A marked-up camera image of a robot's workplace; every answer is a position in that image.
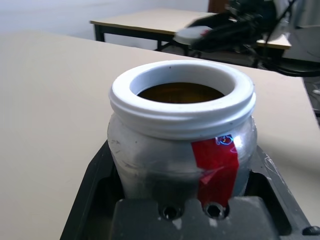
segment red label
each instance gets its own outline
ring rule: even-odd
[[[239,167],[231,135],[191,143],[196,165],[206,170],[199,180],[198,199],[202,205],[216,202],[226,207],[232,196]]]

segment scratch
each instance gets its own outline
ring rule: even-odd
[[[267,169],[269,169],[269,170],[270,170],[271,172],[273,172],[274,174],[278,175],[279,178],[281,179],[281,182],[284,184],[285,181],[284,181],[284,179],[282,178],[282,176],[280,175],[280,173],[278,172],[278,169],[277,169],[274,161],[272,161],[272,159],[267,155],[267,157],[264,159],[264,162],[265,162],[265,166],[267,167]],[[268,166],[268,163],[270,163],[274,169],[271,169],[271,168]]]

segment jar opening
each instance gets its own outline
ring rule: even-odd
[[[224,97],[220,91],[202,84],[171,82],[152,86],[140,92],[139,97],[168,104],[195,104]]]

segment jar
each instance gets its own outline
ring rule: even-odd
[[[169,83],[207,86],[223,97],[167,103],[138,96]],[[126,198],[226,206],[244,194],[257,146],[256,94],[247,75],[202,60],[155,62],[120,75],[109,99],[108,144]]]

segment desk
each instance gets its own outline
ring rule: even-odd
[[[115,34],[128,37],[156,40],[158,50],[162,50],[162,42],[171,42],[175,33],[185,28],[196,19],[208,17],[214,13],[185,11],[177,9],[157,8],[133,14],[114,16],[105,19],[92,20],[94,24],[95,39],[100,42],[105,41],[104,34]],[[259,40],[258,48],[263,47],[265,42]],[[282,35],[279,39],[268,43],[272,56],[281,58],[285,50],[290,49],[291,44]]]
[[[1,35],[0,239],[58,240],[88,164],[107,139],[113,81],[143,64],[185,59],[36,31]],[[302,79],[230,66],[255,83],[262,149],[276,164],[319,173],[320,131]],[[287,184],[320,225],[319,188]]]

